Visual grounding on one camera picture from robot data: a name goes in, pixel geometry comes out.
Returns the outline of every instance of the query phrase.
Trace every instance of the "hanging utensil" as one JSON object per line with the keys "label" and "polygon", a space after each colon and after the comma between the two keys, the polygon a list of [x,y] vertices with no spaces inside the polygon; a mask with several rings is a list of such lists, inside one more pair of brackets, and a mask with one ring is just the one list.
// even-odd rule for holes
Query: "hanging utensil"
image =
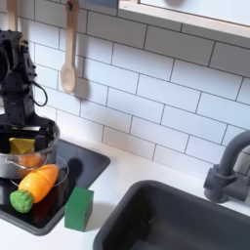
{"label": "hanging utensil", "polygon": [[17,0],[7,1],[8,28],[18,31],[18,2]]}
{"label": "hanging utensil", "polygon": [[75,67],[75,49],[79,9],[79,2],[77,0],[67,1],[65,63],[61,71],[61,82],[63,89],[68,94],[74,90],[78,78],[78,72]]}

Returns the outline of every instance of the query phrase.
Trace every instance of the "toy carrot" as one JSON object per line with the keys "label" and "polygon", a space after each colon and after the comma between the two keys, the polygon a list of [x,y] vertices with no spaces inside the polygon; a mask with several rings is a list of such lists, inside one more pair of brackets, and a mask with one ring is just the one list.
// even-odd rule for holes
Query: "toy carrot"
{"label": "toy carrot", "polygon": [[49,193],[58,174],[59,167],[55,164],[31,171],[22,179],[19,190],[11,193],[12,206],[21,213],[27,213],[33,203],[38,203]]}

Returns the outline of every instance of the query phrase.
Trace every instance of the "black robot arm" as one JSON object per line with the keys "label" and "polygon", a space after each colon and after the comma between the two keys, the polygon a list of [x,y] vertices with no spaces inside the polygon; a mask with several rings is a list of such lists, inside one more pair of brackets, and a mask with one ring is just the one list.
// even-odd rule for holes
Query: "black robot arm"
{"label": "black robot arm", "polygon": [[0,96],[5,110],[0,115],[2,153],[9,153],[10,138],[35,139],[35,150],[40,150],[55,135],[55,122],[35,113],[33,86],[40,86],[34,82],[35,65],[28,53],[28,43],[21,41],[21,37],[20,32],[0,30]]}

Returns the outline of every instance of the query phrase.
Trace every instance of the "kitchen counter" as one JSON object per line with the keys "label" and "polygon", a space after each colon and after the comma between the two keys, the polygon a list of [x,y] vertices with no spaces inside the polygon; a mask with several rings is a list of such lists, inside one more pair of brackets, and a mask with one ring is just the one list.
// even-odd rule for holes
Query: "kitchen counter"
{"label": "kitchen counter", "polygon": [[[85,232],[66,229],[64,218],[45,236],[34,236],[0,220],[1,248],[25,250],[92,250],[95,236],[128,188],[141,180],[156,180],[204,198],[203,180],[62,130],[61,138],[107,155],[111,164],[91,185],[94,209]],[[224,206],[250,216],[250,196],[245,203],[229,201]]]}

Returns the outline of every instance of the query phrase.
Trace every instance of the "sink basin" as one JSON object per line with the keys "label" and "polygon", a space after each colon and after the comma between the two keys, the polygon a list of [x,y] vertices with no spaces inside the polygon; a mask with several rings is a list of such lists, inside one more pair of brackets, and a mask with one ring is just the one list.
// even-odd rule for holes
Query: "sink basin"
{"label": "sink basin", "polygon": [[167,185],[130,187],[94,250],[249,250],[250,218]]}

